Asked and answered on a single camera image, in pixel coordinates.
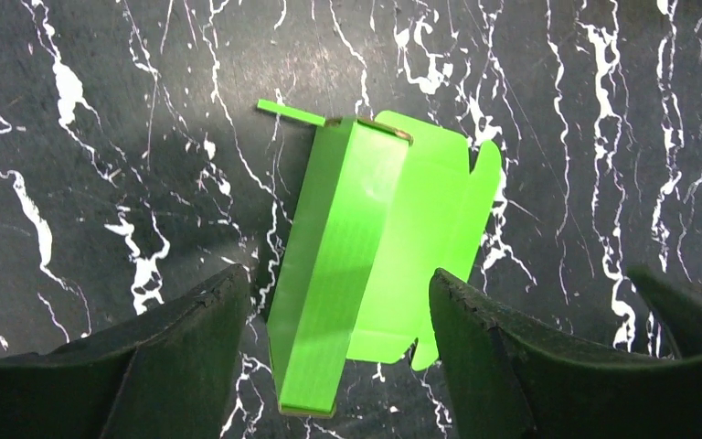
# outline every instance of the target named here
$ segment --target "box side panel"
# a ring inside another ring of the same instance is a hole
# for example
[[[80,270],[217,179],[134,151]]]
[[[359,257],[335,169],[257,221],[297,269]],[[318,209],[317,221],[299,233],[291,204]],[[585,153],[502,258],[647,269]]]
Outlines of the box side panel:
[[[346,158],[352,125],[316,130],[268,318],[271,367],[281,393],[308,284]]]
[[[408,142],[357,124],[290,358],[283,405],[330,412]]]
[[[409,155],[388,214],[347,356],[392,363],[429,313],[429,280],[452,233],[446,227],[468,176]]]

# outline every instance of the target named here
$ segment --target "marble countertop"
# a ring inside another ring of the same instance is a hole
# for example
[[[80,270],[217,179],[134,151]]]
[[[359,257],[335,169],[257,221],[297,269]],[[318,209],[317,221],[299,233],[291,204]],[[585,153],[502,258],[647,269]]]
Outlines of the marble countertop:
[[[0,0],[0,357],[234,262],[266,310],[313,133],[259,98],[495,140],[471,284],[668,354],[622,271],[702,287],[702,2]],[[440,365],[406,360],[349,362],[334,419],[281,417],[265,337],[252,319],[221,437],[457,437]]]

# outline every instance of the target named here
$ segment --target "cardboard edge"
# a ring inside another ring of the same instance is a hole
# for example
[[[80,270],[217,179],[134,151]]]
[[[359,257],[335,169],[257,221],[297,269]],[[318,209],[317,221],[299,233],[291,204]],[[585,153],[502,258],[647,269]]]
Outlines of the cardboard edge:
[[[357,340],[359,339],[364,339],[364,338],[369,338],[372,340],[378,340],[378,335],[381,334],[378,331],[360,331],[360,333],[354,334],[354,337],[356,337]],[[391,336],[390,334],[383,333],[385,336],[391,340],[391,345],[402,345],[404,348],[402,348],[401,351],[397,350],[397,354],[392,354],[387,358],[380,357],[378,359],[364,359],[361,358],[361,356],[356,356],[356,355],[348,355],[346,353],[346,359],[350,359],[352,361],[364,361],[364,362],[369,362],[369,363],[382,363],[382,364],[394,364],[397,363],[402,359],[402,356],[408,352],[408,350],[413,346],[413,344],[416,342],[415,337],[407,337],[407,336],[401,336],[399,334],[395,336]],[[394,348],[389,348],[391,352],[395,352]]]
[[[419,333],[419,336],[423,336],[423,330],[425,329],[424,327],[426,326],[426,323],[422,324],[421,332]],[[432,333],[434,332],[434,325],[431,322],[431,317],[429,319],[429,329],[431,329]],[[415,346],[413,347],[413,356],[410,358],[410,361],[408,362],[408,365],[410,366],[411,369],[415,371],[422,371],[426,370],[432,366],[434,366],[434,363],[440,360],[440,350],[437,348],[437,340],[434,337],[431,337],[431,339],[424,339],[423,337],[416,337],[416,342]],[[428,349],[427,352],[430,353],[430,355],[424,354],[424,349]]]
[[[337,412],[337,402],[333,402],[332,411],[330,412],[318,412],[313,410],[304,409],[301,407],[292,407],[289,405],[278,404],[279,414],[283,416],[293,416],[293,417],[312,417],[321,419],[331,419],[335,416]]]
[[[478,151],[474,167],[470,170],[470,176],[475,176],[475,171],[478,173],[482,172],[478,171],[478,169],[483,167],[481,162],[483,162],[483,165],[490,166],[491,161],[494,161],[495,164],[498,163],[499,167],[503,167],[502,151],[499,149],[499,145],[493,140],[485,140],[480,144],[480,151]]]
[[[326,124],[326,118],[319,114],[313,114],[299,108],[283,105],[267,99],[259,99],[255,108],[261,112],[275,114],[277,116],[314,126],[323,126]]]
[[[342,118],[342,117],[335,117],[335,118],[327,119],[326,122],[324,123],[324,126],[338,125],[343,121],[343,119],[344,118]],[[370,127],[374,130],[381,131],[383,133],[392,134],[392,135],[399,137],[400,139],[406,140],[408,142],[408,146],[413,145],[413,136],[408,134],[408,133],[405,133],[404,131],[402,131],[400,129],[397,129],[393,126],[386,125],[384,123],[376,122],[373,119],[370,119],[368,117],[357,116],[357,117],[354,117],[354,119],[356,120],[357,123],[360,123],[364,126]]]

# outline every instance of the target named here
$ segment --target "white marble vein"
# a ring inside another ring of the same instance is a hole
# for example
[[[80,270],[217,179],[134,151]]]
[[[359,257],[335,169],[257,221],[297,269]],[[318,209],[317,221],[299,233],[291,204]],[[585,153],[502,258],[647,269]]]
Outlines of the white marble vein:
[[[661,105],[664,110],[664,118],[661,121],[661,129],[664,133],[664,148],[666,152],[666,171],[668,180],[658,191],[653,211],[652,234],[653,239],[660,244],[661,250],[658,259],[661,269],[665,272],[668,268],[669,245],[668,238],[671,231],[665,225],[662,218],[662,209],[666,199],[675,191],[676,184],[682,178],[682,172],[676,162],[676,155],[685,147],[685,134],[682,125],[682,116],[679,111],[679,103],[676,93],[672,88],[672,77],[674,75],[674,56],[676,54],[676,26],[674,16],[678,0],[675,0],[666,10],[669,21],[669,33],[661,39],[658,46],[657,79],[658,89],[661,92]]]
[[[452,429],[453,424],[451,411],[448,409],[444,402],[440,401],[440,399],[438,399],[434,395],[434,390],[431,388],[431,385],[428,382],[426,382],[426,379],[429,376],[429,372],[430,369],[427,369],[420,374],[420,377],[417,378],[421,387],[426,391],[426,395],[429,398],[429,401],[434,406],[434,418],[435,423],[437,424],[437,428],[440,429],[442,437],[447,438],[449,431]]]
[[[152,66],[150,58],[152,54],[146,48],[146,40],[141,37],[141,31],[135,24],[133,19],[133,14],[131,13],[130,5],[128,5],[127,0],[122,0],[123,4],[123,16],[128,19],[131,25],[130,38],[128,39],[128,49],[130,50],[131,57],[133,59],[133,65],[139,70],[143,70],[152,75],[153,87],[152,87],[152,97],[149,104],[149,121],[147,122],[147,132],[146,132],[146,151],[142,155],[142,158],[146,159],[146,168],[151,169],[152,163],[152,129],[154,122],[154,107],[157,105],[157,84],[160,80],[160,72]],[[138,49],[133,47],[133,42],[138,42]]]
[[[381,370],[381,364],[376,363],[376,373],[373,374],[371,377],[372,380],[378,380],[380,382],[386,382],[386,377],[383,375],[383,371]]]
[[[373,16],[375,14],[375,1],[372,0],[372,6],[370,7],[370,30],[375,32],[375,17]]]
[[[1,345],[1,349],[3,349],[4,352],[9,350],[9,342],[6,341],[6,337],[0,336],[0,345]]]
[[[560,53],[558,52],[558,45],[553,42],[553,38],[550,35],[551,33],[551,18],[553,15],[553,11],[550,8],[550,0],[547,2],[548,6],[548,11],[546,14],[546,17],[548,19],[548,32],[546,34],[547,40],[548,40],[548,47],[550,47],[550,51],[553,52],[553,55],[556,57],[556,62],[558,63],[558,70],[556,71],[556,79],[553,87],[556,89],[556,97],[553,98],[553,109],[556,111],[556,114],[558,115],[559,119],[561,120],[561,124],[563,125],[563,129],[561,130],[560,135],[558,136],[558,139],[561,141],[561,146],[564,149],[564,217],[561,220],[561,224],[558,226],[558,229],[556,230],[556,241],[559,240],[561,232],[564,230],[564,227],[567,225],[567,219],[569,218],[569,195],[571,192],[571,186],[569,185],[569,146],[567,145],[567,136],[569,135],[569,123],[567,122],[566,118],[564,117],[564,113],[561,111],[561,101],[564,99],[564,94],[563,91],[561,90],[561,80],[564,77],[564,63],[561,60]],[[559,245],[561,246],[561,260],[558,262],[558,282],[559,286],[561,287],[561,293],[564,294],[564,302],[568,305],[569,304],[569,292],[567,291],[567,287],[564,284],[564,267],[565,267],[565,261],[567,258],[567,246],[566,242],[564,240],[560,240]]]
[[[13,128],[14,126],[0,115],[0,135],[12,133]],[[84,292],[82,292],[81,288],[73,284],[71,281],[56,275],[49,268],[52,261],[52,230],[50,229],[47,221],[42,218],[34,200],[28,195],[26,181],[23,178],[23,174],[14,169],[7,171],[0,170],[0,178],[4,180],[12,180],[12,189],[15,191],[15,195],[17,195],[17,199],[20,202],[23,213],[36,229],[40,258],[39,270],[56,284],[60,285],[64,291],[74,294],[83,303],[87,329],[80,333],[80,337],[88,336],[92,332],[92,325],[90,322],[90,308],[88,307],[87,297],[85,296]]]
[[[157,227],[157,217],[154,215],[154,212],[151,212],[152,228],[160,238],[160,241],[162,241],[163,246],[160,250],[150,255],[144,254],[133,240],[135,226],[127,219],[127,214],[131,209],[125,206],[118,206],[118,210],[117,217],[120,223],[104,224],[103,227],[124,237],[125,245],[131,251],[129,259],[135,265],[135,275],[131,285],[133,309],[137,315],[141,315],[148,309],[147,301],[155,300],[160,305],[164,303],[163,296],[160,293],[160,289],[163,287],[163,276],[157,268],[157,262],[168,256],[171,250],[171,243],[160,232],[160,229]]]
[[[433,32],[433,27],[425,22],[426,15],[422,15],[415,23],[413,29],[413,41],[423,50],[424,56],[429,60],[429,67],[426,76],[414,76],[408,61],[408,44],[410,43],[410,28],[405,27],[401,31],[394,29],[394,41],[397,43],[398,51],[402,57],[402,66],[408,83],[419,86],[421,93],[433,95],[437,90],[444,85],[450,84],[451,75],[453,75],[453,64],[449,61],[443,61],[441,68],[437,68],[437,60],[444,59],[445,55],[439,53],[431,53],[424,46],[423,33],[430,35]]]
[[[612,281],[612,312],[623,319],[612,344],[617,348],[624,345],[624,348],[631,351],[636,333],[636,314],[633,308],[619,296],[621,287],[626,280],[622,272],[622,227],[620,224],[626,191],[622,185],[622,177],[613,163],[622,135],[623,119],[613,109],[610,99],[611,91],[614,92],[617,89],[614,75],[618,74],[619,76],[618,72],[621,68],[621,54],[617,47],[620,34],[617,8],[617,2],[612,1],[613,26],[610,28],[583,23],[579,16],[577,24],[587,33],[588,41],[593,46],[596,63],[594,91],[599,104],[599,114],[593,123],[593,147],[595,150],[593,166],[596,183],[593,187],[591,201],[592,225],[603,249],[601,266],[604,275]],[[604,87],[603,81],[605,79],[612,84],[611,89]],[[608,132],[606,129],[608,124],[614,125],[616,133]],[[614,193],[608,194],[607,188],[613,189]],[[610,196],[619,198],[619,201],[617,201],[612,222],[606,224],[607,221],[600,219],[597,212],[600,204],[611,202]]]
[[[249,327],[252,331],[254,331],[254,328],[251,325],[249,325]],[[236,394],[235,404],[233,405],[233,409],[230,412],[227,421],[222,426],[222,430],[219,433],[220,438],[224,437],[225,433],[230,431],[233,422],[238,418],[240,418],[246,424],[246,427],[244,429],[244,436],[254,435],[255,433],[257,433],[258,422],[262,419],[262,415],[265,410],[265,401],[262,399],[262,395],[260,394],[260,391],[254,384],[251,376],[258,371],[264,371],[268,375],[272,375],[271,368],[269,368],[266,364],[262,363],[255,357],[246,353],[241,353],[240,356],[241,372],[240,375],[236,378],[234,386]],[[250,383],[254,394],[259,400],[257,407],[254,409],[247,409],[246,407],[244,407],[243,400],[240,398],[241,394],[243,393],[241,385],[244,382]]]
[[[36,25],[37,40],[39,45],[52,57],[52,71],[55,73],[55,85],[58,90],[58,123],[60,127],[74,140],[74,142],[84,149],[90,156],[90,164],[96,170],[99,177],[108,181],[113,186],[111,172],[113,169],[99,169],[96,166],[96,157],[98,152],[92,146],[83,142],[77,133],[71,128],[71,125],[76,120],[77,105],[91,112],[101,127],[101,117],[98,112],[92,108],[84,97],[84,86],[77,74],[66,64],[63,63],[63,58],[60,55],[60,50],[55,44],[55,28],[49,23],[49,7],[41,0],[31,0],[30,5],[21,0],[22,5],[28,10],[31,18]],[[43,14],[40,25],[37,23],[39,13]]]
[[[647,329],[647,355],[660,358],[663,340],[661,337],[662,328],[661,324],[655,321],[655,315],[652,312],[647,313],[645,327]]]
[[[282,8],[281,8],[281,15],[279,16],[279,20],[276,22],[275,25],[273,25],[273,30],[278,29],[281,27],[283,24],[284,18],[286,18],[286,0],[281,0]]]
[[[528,291],[531,286],[537,285],[537,278],[531,273],[526,264],[516,256],[512,246],[506,243],[503,239],[504,228],[507,223],[505,211],[509,205],[509,200],[505,194],[505,190],[507,188],[507,176],[509,175],[512,166],[517,166],[519,164],[518,159],[511,154],[507,143],[507,138],[509,136],[503,135],[501,125],[494,123],[494,116],[492,114],[488,114],[481,109],[481,102],[484,101],[481,92],[485,91],[483,80],[488,79],[489,76],[492,76],[494,80],[491,84],[491,99],[492,101],[495,101],[497,98],[502,100],[502,103],[509,111],[513,125],[516,128],[516,140],[520,144],[523,137],[520,126],[516,122],[515,112],[513,112],[512,106],[507,99],[508,89],[505,71],[502,69],[499,58],[494,53],[494,30],[496,19],[498,18],[499,14],[504,11],[504,7],[505,3],[500,2],[498,9],[487,11],[483,5],[478,4],[478,8],[480,9],[483,18],[482,24],[480,24],[474,18],[474,15],[470,11],[470,17],[483,37],[487,62],[482,69],[482,79],[479,80],[474,87],[474,93],[466,92],[466,87],[464,84],[465,78],[467,78],[466,76],[456,85],[456,90],[459,93],[457,96],[457,101],[466,106],[466,109],[458,116],[458,120],[463,120],[468,115],[472,118],[474,133],[473,135],[470,135],[470,145],[473,148],[478,148],[480,144],[486,140],[494,140],[499,144],[499,148],[502,151],[504,159],[502,177],[499,183],[499,189],[496,192],[495,204],[491,209],[491,218],[489,219],[489,223],[492,227],[490,231],[486,231],[481,241],[481,246],[485,252],[485,259],[480,266],[475,266],[475,268],[477,268],[484,277],[484,291],[487,287],[487,274],[489,273],[489,270],[491,270],[492,267],[494,267],[498,262],[507,258],[514,262],[526,275],[526,278],[529,281],[529,284],[526,286],[526,290]],[[476,42],[473,41],[473,43],[478,49],[481,49],[478,47]],[[467,74],[469,74],[469,71],[472,68],[472,62],[468,57],[465,59],[465,64]],[[489,67],[491,68],[490,75],[486,73],[486,70]]]
[[[359,78],[362,88],[362,96],[358,101],[356,101],[354,114],[361,115],[362,105],[364,105],[367,109],[369,109],[370,113],[372,113],[372,109],[370,108],[370,96],[367,94],[367,62],[364,58],[362,58],[362,55],[359,54],[359,52],[356,51],[353,46],[351,46],[348,39],[346,39],[346,34],[343,33],[343,29],[340,28],[340,23],[337,21],[337,15],[335,14],[335,7],[333,6],[332,0],[329,0],[329,12],[332,15],[335,32],[337,32],[337,35],[340,36],[340,40],[343,41],[343,45],[346,46],[348,51],[351,53],[351,56],[353,56],[362,65],[362,74]]]
[[[57,329],[60,329],[60,332],[63,333],[63,337],[66,339],[66,343],[69,343],[71,341],[71,337],[69,337],[69,331],[66,330],[66,328],[58,321],[58,318],[55,316],[55,311],[52,309],[52,304],[49,302],[49,300],[45,299],[41,293],[37,293],[38,300],[41,301],[42,304],[47,308],[47,311],[49,312],[49,318],[52,320],[52,324],[55,325]]]
[[[165,13],[165,28],[163,29],[163,39],[160,40],[160,54],[165,48],[165,39],[168,37],[168,28],[171,26],[171,12],[174,10],[174,0],[168,0],[168,11]]]

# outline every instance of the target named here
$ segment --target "green tuck flap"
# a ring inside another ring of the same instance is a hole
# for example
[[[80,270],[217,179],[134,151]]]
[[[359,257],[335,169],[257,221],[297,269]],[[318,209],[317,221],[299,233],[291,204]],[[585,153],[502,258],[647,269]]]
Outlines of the green tuck flap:
[[[268,332],[281,411],[332,415],[346,358],[393,363],[416,339],[414,369],[438,358],[429,281],[438,267],[469,277],[501,156],[483,143],[470,173],[461,134],[395,112],[259,107],[318,126]]]
[[[470,174],[463,135],[395,112],[376,122],[410,134],[413,145],[392,201],[347,357],[394,363],[418,339],[411,366],[438,358],[429,281],[446,267],[466,280],[501,177],[502,159],[485,142]]]

